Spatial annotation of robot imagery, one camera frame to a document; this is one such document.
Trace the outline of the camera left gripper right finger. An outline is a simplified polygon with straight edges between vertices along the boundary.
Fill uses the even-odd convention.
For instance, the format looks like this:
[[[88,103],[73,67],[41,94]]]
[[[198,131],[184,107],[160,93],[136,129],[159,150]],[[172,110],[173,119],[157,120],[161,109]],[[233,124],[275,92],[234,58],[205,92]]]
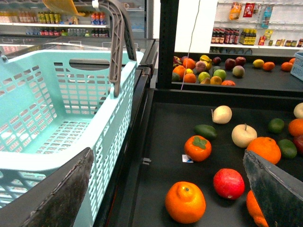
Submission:
[[[243,165],[250,188],[270,227],[303,225],[303,183],[253,151]]]

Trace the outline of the camera left gripper left finger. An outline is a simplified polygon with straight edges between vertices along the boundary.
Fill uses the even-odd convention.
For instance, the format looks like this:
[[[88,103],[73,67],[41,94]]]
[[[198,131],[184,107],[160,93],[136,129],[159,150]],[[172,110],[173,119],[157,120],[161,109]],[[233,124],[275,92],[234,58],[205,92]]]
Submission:
[[[89,184],[93,150],[85,148],[0,210],[2,227],[72,227]]]

